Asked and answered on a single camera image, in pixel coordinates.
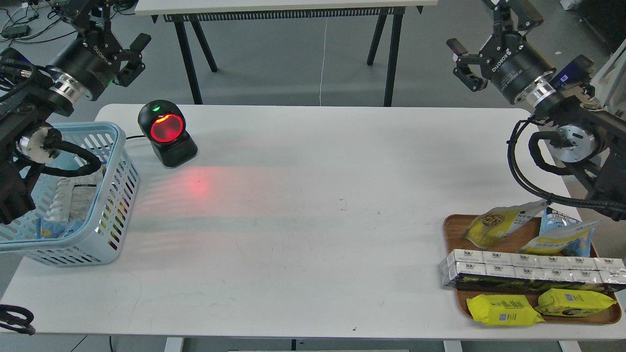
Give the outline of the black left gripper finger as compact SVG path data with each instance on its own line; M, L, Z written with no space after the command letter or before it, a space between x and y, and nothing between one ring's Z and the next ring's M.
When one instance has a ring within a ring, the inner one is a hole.
M118 86L128 87L145 70L142 51L148 46L152 37L149 34L139 33L128 49L123 49L117 56L125 66L119 70L113 80Z
M114 0L53 0L52 9L60 19L83 37L114 37L111 11Z

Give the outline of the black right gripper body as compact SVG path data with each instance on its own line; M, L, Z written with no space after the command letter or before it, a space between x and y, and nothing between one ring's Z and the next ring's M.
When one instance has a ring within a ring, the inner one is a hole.
M506 33L501 43L491 35L484 45L484 78L492 83L510 104L537 78L552 78L556 67L539 53L524 36Z

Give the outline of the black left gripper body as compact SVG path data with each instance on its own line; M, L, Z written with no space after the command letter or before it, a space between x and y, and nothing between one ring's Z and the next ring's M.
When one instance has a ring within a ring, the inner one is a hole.
M88 31L77 36L49 63L52 91L70 102L94 102L110 85L128 87L128 50L112 33Z

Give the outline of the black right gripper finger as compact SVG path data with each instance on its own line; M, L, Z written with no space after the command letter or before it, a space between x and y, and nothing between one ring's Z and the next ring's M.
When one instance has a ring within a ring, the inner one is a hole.
M468 50L456 38L448 39L446 45L454 53L453 58L456 62L456 67L452 70L454 76L459 78L472 92L485 89L488 86L488 79L474 74L470 66L476 65L481 69L490 69L492 58L484 56L481 52L469 54Z
M492 11L492 40L496 47L504 46L506 34L525 38L545 20L529 0L484 0L483 4Z

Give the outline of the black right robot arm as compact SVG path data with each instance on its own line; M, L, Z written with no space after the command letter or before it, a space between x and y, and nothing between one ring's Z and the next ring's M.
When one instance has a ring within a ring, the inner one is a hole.
M476 54L452 38L454 75L471 91L491 83L508 103L526 102L534 110L514 127L507 160L516 182L549 203L595 210L625 219L625 121L592 103L593 62L584 55L557 71L527 40L543 17L527 0L486 0L492 35ZM547 126L533 133L528 149L535 165L557 176L574 176L586 189L583 199L558 196L534 185L516 160L521 132L530 123Z

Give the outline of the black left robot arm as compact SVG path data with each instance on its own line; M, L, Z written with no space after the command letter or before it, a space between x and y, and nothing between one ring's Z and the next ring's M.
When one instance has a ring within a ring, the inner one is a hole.
M69 116L85 96L97 100L111 84L127 87L145 69L142 51L151 38L139 34L123 49L111 30L115 0L61 0L52 8L74 27L77 37L46 66L27 60L13 47L1 53L1 222L9 224L34 210L40 175L93 174L100 160L65 140L47 119Z

